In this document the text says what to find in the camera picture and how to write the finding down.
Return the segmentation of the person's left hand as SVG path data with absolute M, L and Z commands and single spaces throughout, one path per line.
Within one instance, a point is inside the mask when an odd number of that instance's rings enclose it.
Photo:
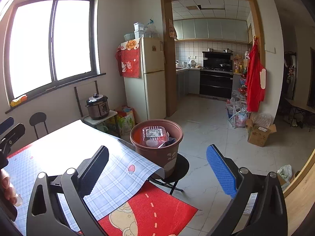
M 1 169 L 1 186 L 4 189 L 4 197 L 6 200 L 16 207 L 22 205 L 22 197 L 19 193 L 17 193 L 16 188 L 10 181 L 10 175 L 4 169 Z

